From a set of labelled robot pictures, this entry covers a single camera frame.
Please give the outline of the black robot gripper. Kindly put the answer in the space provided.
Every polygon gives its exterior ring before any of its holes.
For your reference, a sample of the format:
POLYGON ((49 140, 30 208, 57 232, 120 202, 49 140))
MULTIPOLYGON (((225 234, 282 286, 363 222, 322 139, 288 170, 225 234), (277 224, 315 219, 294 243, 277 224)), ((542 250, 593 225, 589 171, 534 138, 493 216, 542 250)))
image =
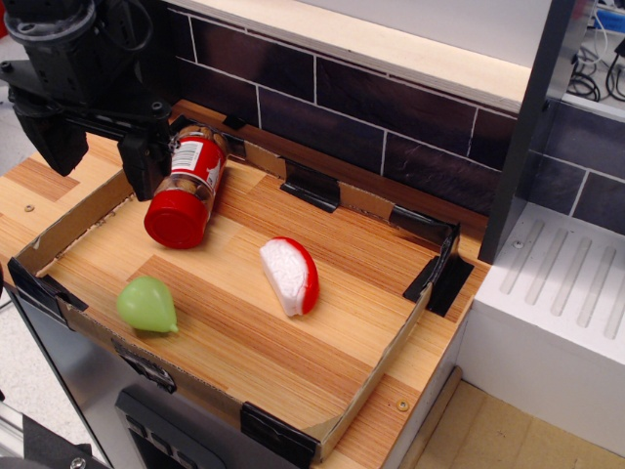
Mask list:
POLYGON ((3 22, 25 51, 1 79, 21 128, 68 176, 92 133, 118 143, 139 201, 170 175, 169 104, 147 84, 158 15, 146 1, 5 1, 3 22))

